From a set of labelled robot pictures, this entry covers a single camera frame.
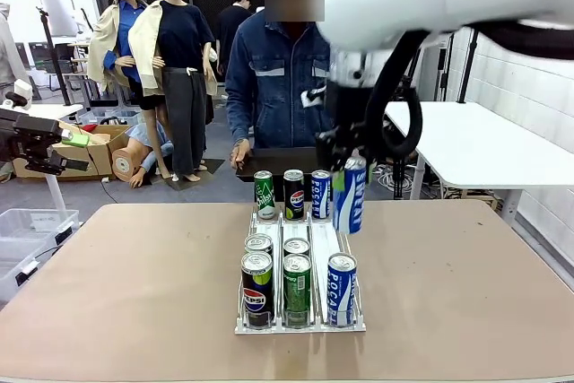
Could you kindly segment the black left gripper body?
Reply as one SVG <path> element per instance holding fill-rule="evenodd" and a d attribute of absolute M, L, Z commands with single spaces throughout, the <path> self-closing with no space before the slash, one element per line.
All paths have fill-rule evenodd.
<path fill-rule="evenodd" d="M 61 139 L 57 120 L 1 109 L 1 161 L 47 161 Z"/>

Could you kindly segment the person's right hand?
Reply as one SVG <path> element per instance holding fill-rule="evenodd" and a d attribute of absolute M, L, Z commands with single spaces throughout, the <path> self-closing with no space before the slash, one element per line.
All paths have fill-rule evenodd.
<path fill-rule="evenodd" d="M 251 143 L 247 138 L 234 143 L 230 153 L 230 165 L 234 170 L 242 170 L 251 153 Z"/>

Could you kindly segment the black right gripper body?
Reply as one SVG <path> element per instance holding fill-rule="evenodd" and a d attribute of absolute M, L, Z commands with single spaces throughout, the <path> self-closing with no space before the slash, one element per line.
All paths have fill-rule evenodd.
<path fill-rule="evenodd" d="M 372 88 L 345 87 L 338 83 L 326 85 L 326 111 L 334 127 L 349 127 L 364 121 Z"/>

